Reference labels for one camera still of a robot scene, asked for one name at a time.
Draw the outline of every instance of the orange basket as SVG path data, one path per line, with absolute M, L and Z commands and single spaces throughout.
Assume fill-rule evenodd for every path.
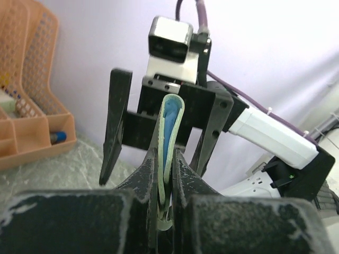
M 0 107 L 0 169 L 72 149 L 73 115 L 51 92 L 49 78 L 58 19 L 33 0 L 0 0 L 0 89 L 16 101 L 18 117 Z M 50 134 L 66 140 L 52 144 Z

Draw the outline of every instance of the blue cloth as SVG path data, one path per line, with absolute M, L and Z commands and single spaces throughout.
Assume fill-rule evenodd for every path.
M 179 114 L 179 107 L 174 99 L 169 99 L 165 102 L 164 108 L 164 118 L 165 118 L 165 126 L 164 126 L 164 170 L 166 165 L 168 146 L 170 137 L 173 131 L 174 123 Z

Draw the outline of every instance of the white wall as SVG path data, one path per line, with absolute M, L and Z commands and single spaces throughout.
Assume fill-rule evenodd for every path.
M 174 17 L 175 0 L 42 2 L 60 19 L 52 90 L 74 114 L 78 130 L 101 145 L 110 70 L 133 71 L 129 109 L 136 110 L 150 24 L 156 15 Z M 339 69 L 337 0 L 205 2 L 213 41 L 210 70 L 297 123 Z M 184 1 L 181 17 L 197 28 L 193 0 Z M 197 138 L 194 133 L 188 158 Z M 236 183 L 262 153 L 223 134 L 205 180 L 218 190 Z M 143 154 L 124 148 L 121 158 L 137 166 Z

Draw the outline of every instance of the gray tabletop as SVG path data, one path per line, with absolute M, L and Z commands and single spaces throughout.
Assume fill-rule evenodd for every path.
M 101 187 L 102 158 L 101 148 L 78 135 L 74 149 L 68 153 L 0 171 L 0 212 L 11 197 L 21 191 L 114 188 L 135 170 L 118 160 L 110 180 Z

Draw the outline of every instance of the perforated basket side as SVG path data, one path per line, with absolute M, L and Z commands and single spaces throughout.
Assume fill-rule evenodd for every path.
M 34 16 L 30 18 L 22 87 L 45 114 L 68 113 L 49 87 L 59 21 L 41 3 L 26 2 Z
M 19 0 L 1 0 L 0 23 L 0 88 L 16 99 L 22 117 L 42 115 L 41 110 L 24 93 L 21 86 L 29 11 Z

